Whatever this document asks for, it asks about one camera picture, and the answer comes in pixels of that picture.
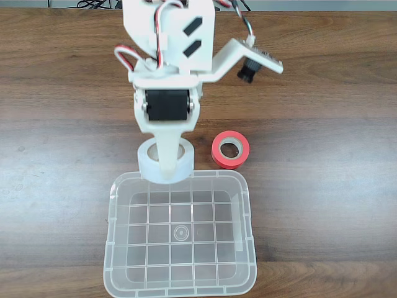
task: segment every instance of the wood grain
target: wood grain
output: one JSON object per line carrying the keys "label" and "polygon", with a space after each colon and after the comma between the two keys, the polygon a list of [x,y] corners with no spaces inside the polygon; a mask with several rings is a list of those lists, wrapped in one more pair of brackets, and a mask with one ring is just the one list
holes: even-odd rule
{"label": "wood grain", "polygon": [[[397,297],[397,14],[250,13],[283,60],[204,87],[196,169],[223,130],[251,144],[258,278],[246,297]],[[149,136],[114,58],[118,11],[0,10],[0,297],[108,297],[109,189]],[[244,37],[216,15],[215,51]]]}

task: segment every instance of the black camera lens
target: black camera lens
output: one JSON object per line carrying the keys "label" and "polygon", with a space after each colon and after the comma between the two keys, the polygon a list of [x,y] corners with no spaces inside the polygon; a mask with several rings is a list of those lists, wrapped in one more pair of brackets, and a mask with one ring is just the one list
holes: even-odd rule
{"label": "black camera lens", "polygon": [[260,70],[261,65],[254,60],[246,58],[243,68],[238,72],[237,76],[247,83],[252,83],[254,75]]}

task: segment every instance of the transparent bin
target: transparent bin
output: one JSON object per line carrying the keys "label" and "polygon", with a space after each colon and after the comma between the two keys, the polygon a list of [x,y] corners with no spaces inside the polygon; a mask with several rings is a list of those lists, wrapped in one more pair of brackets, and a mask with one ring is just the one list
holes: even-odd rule
{"label": "transparent bin", "polygon": [[235,171],[159,185],[139,172],[110,192],[104,283],[114,297],[232,296],[256,280],[249,193]]}

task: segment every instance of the robotic arm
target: robotic arm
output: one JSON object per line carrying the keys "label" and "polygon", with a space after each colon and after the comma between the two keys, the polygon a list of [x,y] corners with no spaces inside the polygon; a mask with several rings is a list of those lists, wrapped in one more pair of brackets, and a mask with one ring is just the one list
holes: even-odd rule
{"label": "robotic arm", "polygon": [[[179,140],[193,131],[200,114],[203,83],[220,80],[246,57],[238,76],[251,83],[261,66],[282,73],[281,61],[254,47],[255,36],[241,14],[237,0],[218,1],[235,9],[246,24],[246,41],[232,38],[213,57],[215,8],[212,0],[129,0],[123,3],[124,27],[134,42],[150,56],[118,45],[116,57],[128,70],[132,83],[135,118],[143,133],[156,139],[159,167],[164,179],[176,172]],[[138,61],[134,66],[125,58]]]}

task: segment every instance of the tape roll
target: tape roll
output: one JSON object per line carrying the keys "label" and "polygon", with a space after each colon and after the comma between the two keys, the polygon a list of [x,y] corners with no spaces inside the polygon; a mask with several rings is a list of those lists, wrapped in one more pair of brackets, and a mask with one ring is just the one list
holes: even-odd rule
{"label": "tape roll", "polygon": [[161,174],[155,138],[151,138],[140,145],[138,165],[142,177],[150,182],[157,184],[177,183],[188,178],[193,172],[194,147],[184,138],[180,139],[175,175],[171,179],[164,179]]}
{"label": "tape roll", "polygon": [[[221,146],[231,143],[238,149],[236,157],[227,157],[221,151]],[[228,130],[217,135],[212,142],[212,158],[218,166],[224,169],[236,169],[241,166],[248,158],[249,143],[239,132]]]}

